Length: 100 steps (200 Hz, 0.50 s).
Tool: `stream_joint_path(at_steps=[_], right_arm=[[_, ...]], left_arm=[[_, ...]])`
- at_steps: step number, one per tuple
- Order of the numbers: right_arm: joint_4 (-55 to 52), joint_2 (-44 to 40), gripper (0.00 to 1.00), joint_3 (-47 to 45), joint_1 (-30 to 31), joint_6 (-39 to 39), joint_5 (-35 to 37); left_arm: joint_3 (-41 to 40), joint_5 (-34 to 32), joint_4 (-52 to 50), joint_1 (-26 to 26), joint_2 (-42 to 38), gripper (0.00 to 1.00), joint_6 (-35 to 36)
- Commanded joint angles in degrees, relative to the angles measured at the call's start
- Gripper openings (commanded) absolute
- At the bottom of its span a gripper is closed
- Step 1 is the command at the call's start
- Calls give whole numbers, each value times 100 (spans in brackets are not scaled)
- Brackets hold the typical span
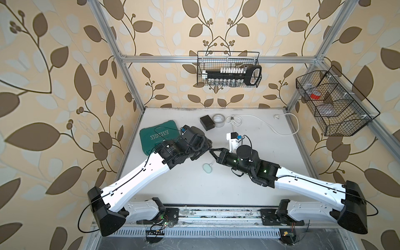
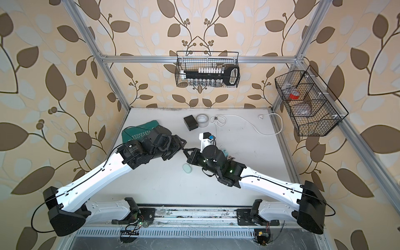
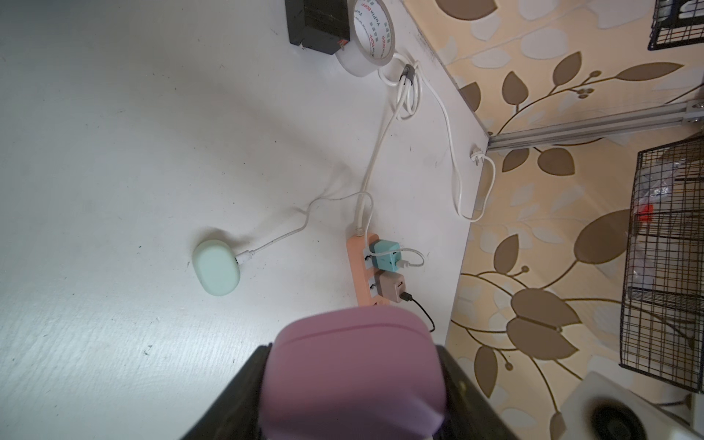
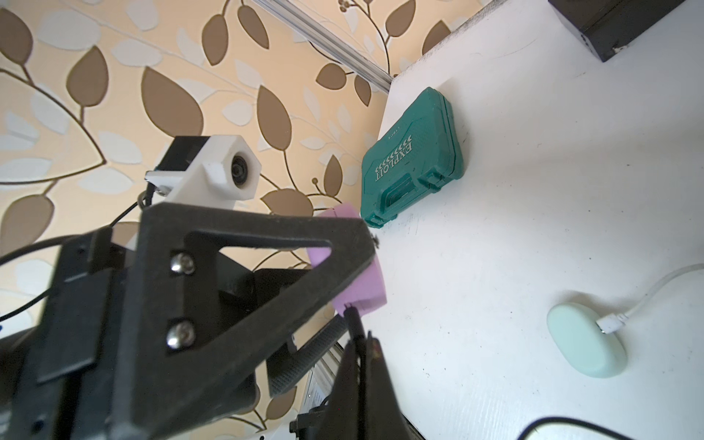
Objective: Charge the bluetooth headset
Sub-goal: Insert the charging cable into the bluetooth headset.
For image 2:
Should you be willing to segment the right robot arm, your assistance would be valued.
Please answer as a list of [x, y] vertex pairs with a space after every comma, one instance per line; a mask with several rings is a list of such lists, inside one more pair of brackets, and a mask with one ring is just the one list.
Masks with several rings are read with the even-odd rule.
[[210, 171], [221, 184], [259, 192], [284, 204], [283, 208], [272, 208], [264, 201], [255, 201], [253, 207], [259, 218], [265, 221], [294, 220], [311, 233], [323, 234], [329, 205], [313, 182], [291, 183], [263, 175], [245, 164], [226, 158], [214, 145], [203, 150], [185, 149], [183, 152], [187, 163]]

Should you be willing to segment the mint earbud case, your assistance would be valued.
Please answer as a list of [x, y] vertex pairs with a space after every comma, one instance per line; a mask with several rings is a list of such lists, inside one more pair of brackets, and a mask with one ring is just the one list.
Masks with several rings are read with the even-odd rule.
[[183, 164], [182, 169], [186, 174], [190, 174], [192, 172], [192, 167], [189, 164]]

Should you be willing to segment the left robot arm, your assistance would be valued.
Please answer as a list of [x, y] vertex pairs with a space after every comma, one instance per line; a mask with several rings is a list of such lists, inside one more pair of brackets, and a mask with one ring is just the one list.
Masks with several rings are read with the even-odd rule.
[[141, 212], [133, 198], [114, 202], [91, 202], [90, 198], [114, 180], [149, 163], [152, 159], [170, 160], [183, 150], [186, 140], [157, 126], [141, 140], [118, 145], [111, 155], [86, 175], [61, 188], [49, 187], [43, 192], [44, 205], [52, 231], [67, 236], [91, 222], [113, 224], [137, 223]]

